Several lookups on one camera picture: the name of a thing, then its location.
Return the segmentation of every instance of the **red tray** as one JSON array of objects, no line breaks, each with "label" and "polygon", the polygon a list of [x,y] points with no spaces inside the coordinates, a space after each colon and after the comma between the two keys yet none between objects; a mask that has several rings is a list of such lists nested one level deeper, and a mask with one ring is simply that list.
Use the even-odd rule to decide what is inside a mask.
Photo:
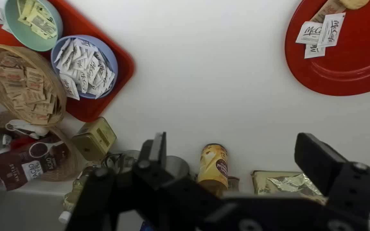
[{"label": "red tray", "polygon": [[[118,78],[115,87],[104,98],[88,99],[81,98],[80,101],[68,98],[66,102],[66,111],[84,122],[92,122],[100,116],[102,111],[112,101],[116,94],[132,77],[135,70],[135,64],[131,56],[115,44],[107,35],[101,32],[95,25],[88,21],[84,16],[77,12],[64,0],[49,0],[58,10],[64,24],[63,36],[68,35],[91,35],[104,41],[114,52],[118,61]],[[23,47],[13,35],[1,29],[0,25],[0,44]],[[50,60],[50,51],[41,52],[47,60]]]},{"label": "red tray", "polygon": [[325,95],[357,95],[370,91],[370,2],[346,11],[338,45],[324,57],[304,59],[304,44],[295,43],[299,30],[326,0],[303,0],[294,13],[285,39],[288,66],[299,82]]}]

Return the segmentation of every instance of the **bowl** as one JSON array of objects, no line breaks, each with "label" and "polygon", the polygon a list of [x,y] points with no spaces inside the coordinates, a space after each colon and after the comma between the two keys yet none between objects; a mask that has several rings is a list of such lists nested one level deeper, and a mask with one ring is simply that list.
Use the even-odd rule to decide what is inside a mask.
[{"label": "bowl", "polygon": [[[103,41],[95,37],[89,36],[89,35],[71,35],[71,36],[63,37],[60,40],[58,40],[55,47],[51,51],[51,64],[52,64],[54,71],[57,73],[58,76],[59,76],[59,69],[56,67],[54,61],[58,53],[60,52],[61,47],[64,45],[64,43],[66,42],[68,38],[69,39],[70,38],[71,39],[82,39],[82,40],[88,41],[94,46],[96,46],[101,51],[101,53],[104,55],[105,60],[108,61],[107,63],[108,68],[113,73],[115,73],[115,78],[112,80],[109,90],[104,92],[104,94],[102,94],[98,98],[103,98],[107,96],[112,91],[113,87],[115,86],[116,79],[118,77],[118,62],[116,61],[116,57],[113,51]],[[95,95],[90,94],[90,93],[82,93],[80,91],[78,91],[78,93],[79,93],[79,96],[81,96],[82,98],[95,98],[96,97]]]},{"label": "bowl", "polygon": [[18,21],[19,12],[16,3],[17,0],[7,0],[5,4],[5,17],[8,23],[9,29],[18,41],[24,44],[26,47],[31,48],[35,51],[48,51],[51,50],[58,38],[62,37],[63,23],[61,16],[57,9],[47,0],[36,0],[41,3],[51,13],[54,23],[57,28],[57,35],[54,38],[44,39],[39,35],[32,32],[31,27]]}]

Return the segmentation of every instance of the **woven basket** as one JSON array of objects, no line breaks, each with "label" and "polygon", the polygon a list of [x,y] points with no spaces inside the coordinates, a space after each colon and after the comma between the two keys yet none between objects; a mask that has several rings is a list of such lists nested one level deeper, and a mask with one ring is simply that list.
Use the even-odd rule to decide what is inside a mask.
[{"label": "woven basket", "polygon": [[[0,128],[4,128],[6,123],[14,119],[16,119],[16,117],[9,111],[0,112]],[[64,161],[62,165],[58,166],[56,170],[46,172],[40,176],[40,178],[46,181],[64,181],[75,178],[78,173],[78,149],[57,127],[49,127],[48,129],[66,144],[69,149],[69,155],[66,161]]]},{"label": "woven basket", "polygon": [[[45,75],[47,81],[51,83],[51,85],[54,87],[54,91],[56,91],[57,98],[59,99],[60,109],[57,110],[55,114],[51,115],[50,120],[48,121],[47,124],[43,124],[41,126],[50,127],[60,122],[65,115],[66,94],[63,86],[61,85],[60,81],[57,78],[57,75],[52,70],[51,64],[40,54],[36,53],[35,51],[31,51],[30,49],[25,47],[11,47],[0,44],[0,53],[3,51],[10,51],[13,54],[21,57],[26,62],[28,62],[28,64],[30,64],[33,68],[38,69]],[[19,119],[32,123],[32,121],[26,119],[27,117],[25,116],[26,114],[25,112],[14,109],[12,100],[8,98],[8,96],[6,95],[6,91],[1,82],[0,82],[0,103],[4,105],[12,114],[14,114]]]}]

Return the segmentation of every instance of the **brown package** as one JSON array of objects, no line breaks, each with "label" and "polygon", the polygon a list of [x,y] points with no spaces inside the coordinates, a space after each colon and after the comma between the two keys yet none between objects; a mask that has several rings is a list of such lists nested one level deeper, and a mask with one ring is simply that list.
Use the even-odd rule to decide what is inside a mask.
[{"label": "brown package", "polygon": [[0,180],[7,191],[17,189],[47,171],[56,170],[68,153],[67,146],[57,136],[2,153]]}]

